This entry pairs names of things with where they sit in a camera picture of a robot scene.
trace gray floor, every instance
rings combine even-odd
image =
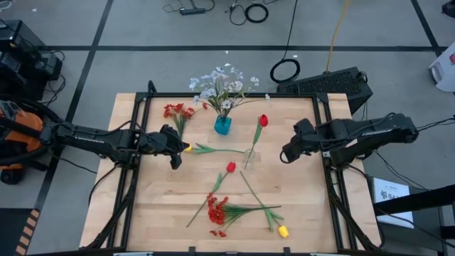
[[[419,0],[439,46],[455,41],[455,18],[441,14],[446,0]],[[114,0],[100,46],[284,46],[294,2],[281,0],[267,6],[269,19],[261,24],[234,26],[225,13],[233,1],[215,0],[213,11],[205,15],[181,16],[162,10],[172,0]],[[91,46],[107,0],[20,0],[0,12],[3,19],[22,19],[49,46]],[[209,0],[197,5],[210,6]],[[293,46],[329,46],[344,0],[299,1]],[[233,18],[242,18],[235,14]],[[337,46],[431,46],[410,0],[352,0],[340,28]],[[51,105],[65,117],[87,51],[65,51],[63,74],[67,86]],[[259,91],[273,92],[269,70],[282,58],[282,51],[97,51],[83,88],[73,122],[106,129],[114,97],[118,92],[145,91],[153,80],[160,92],[188,91],[189,78],[210,73],[215,66],[235,64],[245,75],[261,80]],[[327,51],[290,51],[302,70],[300,78],[319,75],[324,70]],[[416,125],[450,117],[455,96],[435,88],[427,72],[436,58],[433,52],[340,52],[333,54],[331,70],[357,66],[368,74],[374,95],[369,101],[369,118],[388,112],[409,115]],[[279,75],[291,71],[282,67]],[[360,119],[361,113],[354,116]],[[380,153],[402,174],[427,188],[453,184],[455,174],[454,127],[429,129],[413,144],[388,145]],[[63,157],[97,169],[99,159],[77,149],[67,148]],[[376,156],[365,162],[368,174],[402,183]],[[44,173],[30,170],[17,186],[0,183],[2,208],[32,208]],[[29,253],[74,250],[78,247],[87,197],[95,176],[60,162],[50,187]],[[453,224],[451,209],[444,218]],[[386,248],[431,255],[414,245],[388,240]]]

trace wooden tabletop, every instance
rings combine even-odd
[[[351,118],[345,95],[329,95],[329,100],[332,118]],[[163,107],[181,102],[187,107],[201,107],[194,106],[192,98],[153,98],[147,132],[159,131],[165,123],[173,124],[171,119],[163,117]],[[133,104],[134,94],[117,95],[109,129],[131,118]],[[293,164],[283,164],[279,160],[282,146],[294,135],[292,126],[303,118],[315,123],[310,99],[272,98],[270,104],[259,101],[234,109],[230,114],[231,130],[225,137],[213,129],[215,112],[202,110],[187,124],[183,140],[214,148],[246,150],[251,147],[257,117],[261,114],[268,116],[269,125],[262,130],[255,147],[257,155],[252,168],[243,173],[265,205],[282,206],[275,211],[285,218],[282,225],[288,227],[290,236],[281,238],[276,226],[275,231],[270,232],[265,214],[260,210],[242,216],[231,225],[226,238],[209,233],[217,225],[209,221],[207,206],[186,228],[213,188],[218,174],[225,173],[230,161],[237,163],[237,170],[227,176],[216,196],[228,196],[229,202],[242,206],[259,205],[238,172],[242,170],[242,154],[185,153],[178,170],[171,169],[169,157],[143,156],[129,232],[129,251],[185,252],[188,247],[195,246],[199,252],[283,252],[283,247],[290,247],[292,252],[336,252],[321,155],[302,155]],[[361,161],[355,160],[353,165],[363,169]],[[97,179],[112,166],[110,160],[101,160]],[[81,246],[90,243],[111,217],[119,174],[120,170],[108,176],[93,194]],[[380,235],[365,178],[352,170],[346,170],[344,176],[353,218],[372,242],[379,245]],[[340,222],[346,226],[342,217]],[[122,226],[123,220],[120,220],[117,238]],[[345,229],[343,240],[348,247]]]

